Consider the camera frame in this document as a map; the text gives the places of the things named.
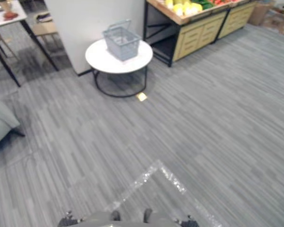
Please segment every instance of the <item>wheel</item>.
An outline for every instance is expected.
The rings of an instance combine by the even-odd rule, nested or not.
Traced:
[[[69,211],[67,211],[66,213],[65,213],[65,217],[66,218],[68,218],[68,219],[71,219],[72,218],[72,211],[71,210],[69,210]]]
[[[144,217],[143,217],[143,222],[144,223],[148,223],[150,217],[151,217],[151,213],[152,213],[152,209],[151,208],[147,208],[144,211]]]
[[[120,212],[117,210],[114,210],[112,214],[110,215],[110,220],[111,221],[121,221]]]

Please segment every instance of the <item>round side table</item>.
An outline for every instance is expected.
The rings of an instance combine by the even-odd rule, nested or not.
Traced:
[[[126,61],[120,61],[116,57],[114,57],[107,50],[107,45],[104,39],[94,42],[92,45],[89,46],[89,48],[85,52],[85,59],[92,67],[92,72],[94,75],[97,89],[108,96],[118,98],[134,96],[142,92],[146,88],[147,65],[151,61],[152,56],[152,48],[144,41],[140,41],[138,55]],[[98,84],[98,76],[100,72],[112,74],[112,76],[122,76],[122,74],[135,72],[142,68],[145,68],[144,85],[141,90],[135,92],[134,94],[121,96],[109,94],[104,91]]]

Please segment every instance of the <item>black metal frame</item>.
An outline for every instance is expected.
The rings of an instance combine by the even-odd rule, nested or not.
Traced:
[[[95,80],[95,84],[96,84],[96,87],[99,91],[101,91],[103,94],[107,95],[107,96],[111,96],[111,97],[115,97],[115,98],[126,98],[126,97],[132,97],[132,96],[135,96],[139,93],[141,93],[142,91],[144,91],[146,89],[146,84],[147,84],[147,66],[144,67],[144,85],[143,85],[143,88],[133,94],[130,94],[130,95],[124,95],[124,96],[117,96],[117,95],[113,95],[113,94],[110,94],[110,93],[107,93],[106,91],[104,91],[98,84],[98,76],[99,76],[99,73],[100,71],[99,70],[96,70],[96,69],[91,69],[92,70],[92,73],[94,75],[94,80]]]
[[[54,67],[54,69],[56,71],[59,71],[58,67],[55,65],[55,63],[53,62],[52,58],[49,56],[49,54],[46,52],[46,50],[44,49],[44,47],[41,45],[41,43],[39,42],[39,40],[37,39],[37,37],[35,36],[34,32],[31,30],[31,28],[28,26],[27,22],[25,20],[21,20],[20,21],[21,25],[23,26],[24,30],[28,33],[29,37],[34,41],[34,43],[40,48],[40,50],[42,51],[42,53],[45,55],[45,57],[48,59],[48,61],[50,62],[50,64]],[[8,74],[10,75],[10,77],[15,81],[15,83],[17,84],[18,87],[21,87],[21,85],[19,84],[15,74],[12,72],[12,70],[10,69],[10,67],[8,66],[8,64],[5,62],[5,60],[3,59],[3,57],[0,54],[0,62],[2,63],[3,67],[5,68],[5,70],[8,72]]]
[[[88,73],[92,72],[92,70],[86,70],[86,71],[81,72],[81,73],[77,73],[77,72],[74,70],[74,72],[78,75],[78,77],[81,77],[81,76],[83,76],[83,75],[85,75],[85,74],[88,74]]]
[[[242,6],[244,4],[248,4],[250,3],[251,1],[254,1],[254,0],[250,0],[246,3],[243,3],[243,4],[239,4],[238,6]],[[163,15],[165,18],[167,18],[169,20],[170,23],[163,23],[163,24],[154,24],[154,25],[149,25],[148,24],[148,16],[149,16],[149,7],[152,7],[154,8],[157,12],[159,12],[161,15]],[[220,35],[220,32],[224,26],[224,23],[228,17],[228,14],[229,12],[232,10],[233,8],[225,8],[225,9],[222,9],[222,10],[217,10],[216,12],[212,12],[210,15],[206,15],[204,17],[201,17],[201,18],[198,18],[196,20],[193,20],[193,21],[190,21],[184,25],[178,25],[176,22],[174,22],[172,19],[170,19],[169,17],[167,17],[165,14],[163,14],[162,12],[160,12],[158,9],[156,9],[155,7],[153,7],[151,4],[149,4],[146,0],[145,0],[145,5],[144,5],[144,25],[143,25],[143,40],[148,42],[149,45],[153,48],[153,54],[154,56],[159,59],[160,61],[166,63],[169,67],[172,66],[172,63],[173,63],[173,57],[174,57],[174,53],[175,53],[175,49],[176,49],[176,45],[177,45],[177,41],[178,41],[178,37],[179,37],[179,34],[180,34],[180,30],[181,30],[181,27],[183,26],[187,26],[187,25],[190,25],[192,23],[195,23],[195,22],[198,22],[200,20],[203,20],[204,18],[207,18],[207,17],[211,17],[211,16],[214,16],[214,15],[217,15],[219,13],[222,13],[224,11],[226,11],[226,15],[224,17],[224,20],[219,28],[219,31],[217,33],[217,36],[215,37],[214,41],[211,43],[215,43],[217,40],[218,40],[218,37]],[[151,27],[162,27],[161,29],[159,29],[158,31],[152,33],[151,35],[147,36],[147,33],[148,33],[148,29],[151,28]],[[150,39],[151,37],[154,37],[155,35],[158,35],[158,34],[161,34],[163,31],[165,31],[167,28],[169,28],[170,26],[174,26],[176,27],[176,32],[174,33],[174,35],[168,35],[167,37],[164,37],[156,42],[149,42],[148,39]],[[158,43],[162,43],[164,41],[167,41],[167,40],[170,40],[170,43],[172,45],[169,46],[170,48],[170,52],[169,53],[164,53],[162,50],[159,50],[159,48],[157,47],[158,46]]]

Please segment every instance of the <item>black baseboard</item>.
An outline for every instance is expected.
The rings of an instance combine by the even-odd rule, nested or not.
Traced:
[[[91,69],[86,70],[86,71],[81,72],[81,73],[77,73],[77,75],[78,75],[78,77],[80,77],[80,76],[83,76],[83,75],[85,75],[85,74],[87,74],[87,73],[89,73],[89,72],[91,72]]]

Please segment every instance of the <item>black metal table base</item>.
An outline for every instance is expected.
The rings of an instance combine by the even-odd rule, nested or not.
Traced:
[[[99,83],[98,83],[98,76],[99,76],[99,73],[100,71],[96,70],[96,69],[92,69],[92,72],[93,72],[93,75],[94,75],[94,79],[95,79],[95,84],[96,84],[96,87],[99,91],[101,91],[103,94],[107,95],[107,96],[111,96],[111,97],[115,97],[115,98],[126,98],[126,97],[132,97],[132,96],[135,96],[139,93],[141,93],[142,91],[144,91],[146,89],[146,83],[147,83],[147,66],[144,67],[144,85],[143,85],[143,88],[140,89],[139,91],[137,92],[134,92],[133,94],[129,94],[129,95],[114,95],[114,94],[110,94],[106,91],[104,91],[100,86],[99,86]]]
[[[54,67],[54,69],[56,71],[59,71],[58,67],[55,65],[55,63],[53,62],[52,58],[49,56],[49,54],[46,52],[46,50],[44,49],[44,47],[41,45],[41,43],[39,42],[39,40],[37,39],[37,37],[35,36],[34,32],[30,29],[30,27],[28,26],[27,22],[25,20],[21,20],[20,21],[21,25],[23,26],[23,28],[25,29],[25,31],[28,33],[29,37],[34,41],[35,44],[37,44],[37,46],[40,48],[40,50],[42,51],[42,53],[45,55],[45,57],[48,59],[48,61],[51,63],[51,65]],[[0,62],[2,63],[3,67],[5,68],[5,70],[8,72],[8,74],[10,75],[10,77],[15,81],[15,83],[17,84],[18,87],[21,87],[21,85],[19,84],[15,74],[12,72],[12,70],[10,69],[9,65],[5,62],[5,60],[3,59],[1,53],[0,53]]]

